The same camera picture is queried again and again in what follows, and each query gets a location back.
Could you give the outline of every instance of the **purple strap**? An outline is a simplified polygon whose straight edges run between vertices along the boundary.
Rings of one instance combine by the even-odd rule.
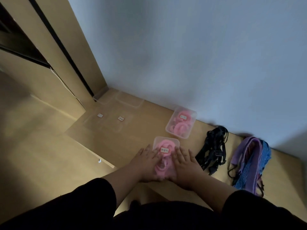
[[[242,176],[244,175],[244,173],[246,173],[246,171],[244,170],[245,167],[245,157],[246,157],[246,153],[248,151],[248,146],[254,142],[255,143],[255,147],[253,149],[253,158],[250,164],[250,168],[249,171],[247,172],[247,174],[245,174],[246,176],[246,184],[245,184],[245,190],[253,193],[253,194],[257,194],[256,193],[256,188],[257,188],[257,180],[258,180],[258,167],[259,167],[259,163],[260,163],[260,159],[261,159],[261,154],[262,154],[262,144],[260,142],[260,140],[256,137],[247,137],[245,138],[240,145],[237,147],[235,153],[232,156],[231,162],[233,165],[237,166],[238,164],[240,164],[240,169],[238,171],[239,174],[242,174]]]

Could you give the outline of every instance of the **white label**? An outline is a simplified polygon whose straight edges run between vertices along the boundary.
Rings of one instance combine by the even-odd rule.
[[[168,148],[161,148],[160,149],[160,152],[163,152],[163,153],[169,153],[169,149]]]
[[[182,119],[185,119],[185,120],[187,120],[187,118],[188,118],[188,117],[185,116],[185,115],[180,115],[179,117],[182,118]]]
[[[123,117],[121,117],[121,116],[120,116],[120,117],[118,117],[117,119],[118,119],[119,121],[124,121],[124,118],[123,118]]]

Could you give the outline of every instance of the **black sleeve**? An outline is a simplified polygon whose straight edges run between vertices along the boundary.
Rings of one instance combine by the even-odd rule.
[[[110,183],[96,178],[0,225],[0,229],[90,229],[111,223],[116,196]]]
[[[236,229],[275,229],[290,226],[291,229],[306,229],[307,223],[292,215],[287,209],[277,207],[264,198],[238,190],[228,197],[222,218]]]

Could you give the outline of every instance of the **black clothing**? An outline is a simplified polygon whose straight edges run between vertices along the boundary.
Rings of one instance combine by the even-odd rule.
[[[306,229],[288,210],[247,191],[228,197],[222,213],[180,201],[141,205],[113,218],[112,186],[96,178],[0,225],[0,229]]]

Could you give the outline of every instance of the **forearm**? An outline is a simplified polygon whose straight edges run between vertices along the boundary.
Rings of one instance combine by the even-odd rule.
[[[116,195],[116,208],[140,181],[140,175],[131,165],[122,167],[104,177],[113,187]]]
[[[236,188],[227,185],[205,173],[195,178],[192,190],[215,212],[221,213],[227,198],[237,191]]]

